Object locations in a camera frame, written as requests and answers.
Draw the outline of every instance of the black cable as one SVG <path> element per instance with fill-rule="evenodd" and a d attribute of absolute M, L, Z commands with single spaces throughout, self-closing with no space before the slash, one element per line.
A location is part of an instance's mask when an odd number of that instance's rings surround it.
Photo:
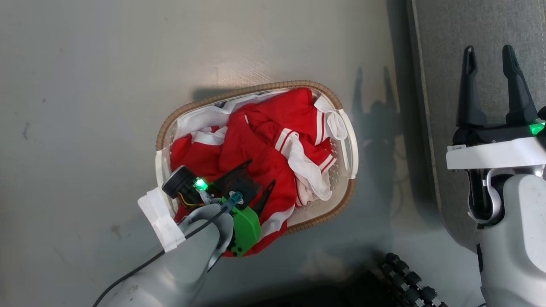
<path fill-rule="evenodd" d="M 220 210 L 220 212 L 218 212 L 215 216 L 213 216 L 210 220 L 206 221 L 203 225 L 197 227 L 197 229 L 195 229 L 194 231 L 190 232 L 187 236 L 186 236 L 186 240 L 193 237 L 196 233 L 200 232 L 201 230 L 203 230 L 203 228 L 207 227 L 208 225 L 210 225 L 210 223 L 216 221 L 226 210 L 228 210 L 228 207 L 224 207 L 222 208 L 222 210 Z M 99 296 L 99 298 L 97 299 L 97 301 L 93 304 L 93 307 L 97 307 L 100 303 L 100 301 L 104 298 L 104 296 L 106 294 L 108 294 L 108 292 L 110 292 L 110 290 L 112 290 L 115 286 L 119 285 L 122 281 L 124 281 L 125 279 L 133 276 L 136 272 L 144 269 L 145 267 L 147 267 L 150 263 L 154 262 L 155 260 L 157 260 L 157 258 L 161 257 L 162 255 L 165 254 L 165 251 L 161 251 L 159 252 L 157 255 L 153 256 L 150 260 L 146 261 L 144 264 L 142 264 L 141 266 L 139 266 L 138 268 L 130 271 L 129 273 L 125 274 L 123 277 L 121 277 L 120 279 L 116 280 L 113 284 L 111 284 L 108 288 L 106 288 L 106 290 L 104 290 L 104 292 Z"/>

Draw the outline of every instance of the basket handle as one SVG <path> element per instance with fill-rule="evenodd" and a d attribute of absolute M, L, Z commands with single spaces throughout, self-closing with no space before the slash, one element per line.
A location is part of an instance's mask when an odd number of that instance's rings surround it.
<path fill-rule="evenodd" d="M 357 171 L 358 171 L 357 136 L 354 134 L 353 125 L 351 125 L 351 121 L 349 120 L 349 116 L 347 116 L 347 113 L 345 113 L 343 109 L 339 109 L 337 111 L 339 112 L 341 119 L 343 120 L 343 123 L 345 124 L 345 127 L 347 128 L 347 137 L 348 137 L 347 139 L 349 140 L 349 149 L 347 149 L 345 140 L 341 142 L 341 151 L 343 152 L 343 160 L 345 162 L 345 169 L 349 172 L 349 178 L 355 179 L 357 176 Z"/>

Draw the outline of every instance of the green 3d-printed part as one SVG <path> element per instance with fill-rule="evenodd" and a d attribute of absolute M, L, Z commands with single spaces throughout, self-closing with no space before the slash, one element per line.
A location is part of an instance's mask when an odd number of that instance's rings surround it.
<path fill-rule="evenodd" d="M 231 251 L 234 256 L 242 257 L 262 235 L 258 215 L 250 207 L 243 210 L 233 208 L 233 228 L 235 241 Z"/>

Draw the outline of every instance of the white tape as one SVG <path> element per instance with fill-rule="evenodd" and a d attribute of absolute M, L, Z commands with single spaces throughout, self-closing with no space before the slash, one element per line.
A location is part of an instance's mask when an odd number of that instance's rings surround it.
<path fill-rule="evenodd" d="M 186 237 L 170 216 L 159 187 L 139 198 L 138 206 L 152 225 L 165 252 L 175 249 Z"/>

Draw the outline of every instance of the label sticker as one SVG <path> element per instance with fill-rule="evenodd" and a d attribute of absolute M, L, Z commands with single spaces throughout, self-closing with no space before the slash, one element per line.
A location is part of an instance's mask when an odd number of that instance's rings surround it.
<path fill-rule="evenodd" d="M 454 150 L 459 150 L 459 149 L 463 149 L 463 148 L 466 148 L 466 145 L 448 146 L 447 151 L 454 151 Z"/>

